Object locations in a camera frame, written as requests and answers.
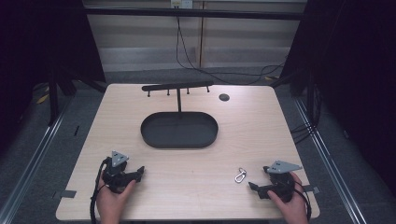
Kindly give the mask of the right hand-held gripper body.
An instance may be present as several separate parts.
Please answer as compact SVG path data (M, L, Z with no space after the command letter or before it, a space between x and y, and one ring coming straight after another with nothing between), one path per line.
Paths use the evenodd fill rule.
M288 203L294 192L293 177L290 172L301 170L302 166L286 161L275 161L271 166L264 166L263 170L269 175L271 188L284 203Z

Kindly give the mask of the person's left hand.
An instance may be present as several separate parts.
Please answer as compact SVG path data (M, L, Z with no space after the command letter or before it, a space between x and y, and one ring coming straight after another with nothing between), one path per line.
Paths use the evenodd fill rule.
M112 192L102 178L99 179L99 187L96 206L101 224L120 224L120 218L124 207L134 189L135 181L132 180L123 193Z

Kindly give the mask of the black metal stand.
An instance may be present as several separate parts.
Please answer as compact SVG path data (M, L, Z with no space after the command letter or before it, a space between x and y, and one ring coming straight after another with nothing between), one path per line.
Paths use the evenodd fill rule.
M60 109L58 104L58 88L63 90L64 95L73 96L76 94L77 89L73 84L74 80L79 80L89 87L99 91L105 92L106 87L98 84L94 80L84 77L83 75L73 71L67 70L65 75L61 75L59 72L54 70L49 71L49 105L50 105L50 116L49 126L52 126L57 118L60 117Z
M316 96L316 86L312 72L308 69L295 70L286 75L281 75L280 78L270 84L270 87L277 88L284 84L289 85L292 97L305 96L304 106L308 124L316 128L320 117L321 100Z

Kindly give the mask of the black curtain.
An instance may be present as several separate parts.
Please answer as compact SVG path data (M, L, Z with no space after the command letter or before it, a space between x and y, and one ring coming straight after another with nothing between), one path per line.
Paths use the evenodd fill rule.
M396 0L307 0L281 76L317 84L396 197Z
M0 0L0 153L50 70L106 81L82 0Z

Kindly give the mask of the black horizontal frame bar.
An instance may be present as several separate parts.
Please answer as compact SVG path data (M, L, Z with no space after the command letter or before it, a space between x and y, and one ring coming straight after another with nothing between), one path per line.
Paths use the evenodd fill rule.
M85 7L84 11L92 15L122 16L164 16L164 17L197 17L222 19L254 19L302 21L304 13L228 11L209 9L172 9L172 8L131 8L131 7Z

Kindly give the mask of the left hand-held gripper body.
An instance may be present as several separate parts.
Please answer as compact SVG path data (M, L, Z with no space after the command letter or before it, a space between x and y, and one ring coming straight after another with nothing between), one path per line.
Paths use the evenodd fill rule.
M128 160L128 156L113 150L111 158L106 163L103 180L114 193L123 193L131 181L137 180L137 172L125 173Z

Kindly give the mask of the metal floor rail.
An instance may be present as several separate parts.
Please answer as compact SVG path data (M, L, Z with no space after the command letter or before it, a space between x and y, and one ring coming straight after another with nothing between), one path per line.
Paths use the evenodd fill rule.
M50 118L50 103L33 104L7 153L0 158L0 224L10 224L57 133L71 96L61 98L58 114Z
M342 177L336 163L332 158L332 154L324 143L318 129L315 128L314 125L309 121L304 102L299 98L294 98L293 101L296 104L298 112L304 122L304 126L308 130L309 136L312 139L352 222L354 224L368 224L360 206L358 205L355 197L352 195L345 179Z

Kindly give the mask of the white wall socket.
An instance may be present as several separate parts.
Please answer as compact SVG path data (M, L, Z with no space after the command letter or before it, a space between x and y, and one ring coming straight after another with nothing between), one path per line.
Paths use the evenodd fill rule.
M171 8L193 9L192 0L170 0Z

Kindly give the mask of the person's right hand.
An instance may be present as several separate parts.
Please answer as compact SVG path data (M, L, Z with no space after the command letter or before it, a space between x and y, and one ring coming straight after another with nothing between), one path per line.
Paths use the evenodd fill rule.
M294 172L290 172L290 174L295 183L292 198L288 203L284 203L271 190L268 190L268 195L288 224L309 224L306 216L306 204L303 198L302 181Z

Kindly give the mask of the black hook rack with tray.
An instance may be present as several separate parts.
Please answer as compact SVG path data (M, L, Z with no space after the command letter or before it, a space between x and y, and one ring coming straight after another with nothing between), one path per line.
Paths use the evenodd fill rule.
M219 131L217 121L205 112L183 111L181 103L182 89L190 93L191 88L205 87L210 92L212 85L212 81L198 81L143 86L148 96L153 91L177 92L177 111L156 112L141 123L144 142L155 148L204 148L213 144Z

